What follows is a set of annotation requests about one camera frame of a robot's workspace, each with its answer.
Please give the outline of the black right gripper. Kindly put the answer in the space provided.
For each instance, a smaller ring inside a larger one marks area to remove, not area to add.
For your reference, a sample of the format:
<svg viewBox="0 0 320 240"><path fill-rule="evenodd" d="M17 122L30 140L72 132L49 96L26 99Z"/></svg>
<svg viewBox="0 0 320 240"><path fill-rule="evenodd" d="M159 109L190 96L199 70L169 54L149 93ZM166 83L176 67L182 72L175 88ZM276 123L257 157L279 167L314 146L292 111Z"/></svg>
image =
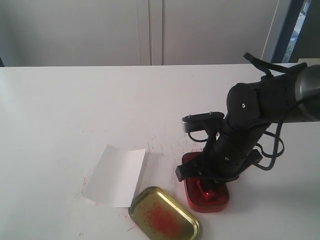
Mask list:
<svg viewBox="0 0 320 240"><path fill-rule="evenodd" d="M217 140L210 136L202 152L188 162L176 167L175 174L181 182L188 178L198 178L196 186L205 188L208 194L216 194L219 182L232 182L262 155L254 150L261 132L250 130L220 133Z"/></svg>

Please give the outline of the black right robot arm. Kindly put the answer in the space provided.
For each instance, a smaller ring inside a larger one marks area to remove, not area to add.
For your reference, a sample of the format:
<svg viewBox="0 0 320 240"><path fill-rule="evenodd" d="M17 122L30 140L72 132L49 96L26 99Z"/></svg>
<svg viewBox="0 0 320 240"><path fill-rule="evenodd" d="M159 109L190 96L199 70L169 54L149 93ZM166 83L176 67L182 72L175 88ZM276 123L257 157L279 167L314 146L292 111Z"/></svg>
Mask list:
<svg viewBox="0 0 320 240"><path fill-rule="evenodd" d="M199 155L176 168L180 182L198 178L217 185L237 180L250 166L270 171L284 153L283 124L319 121L318 65L284 67L250 53L244 58L263 72L260 81L234 85L227 94L227 113L182 119L185 133L205 131L207 138Z"/></svg>

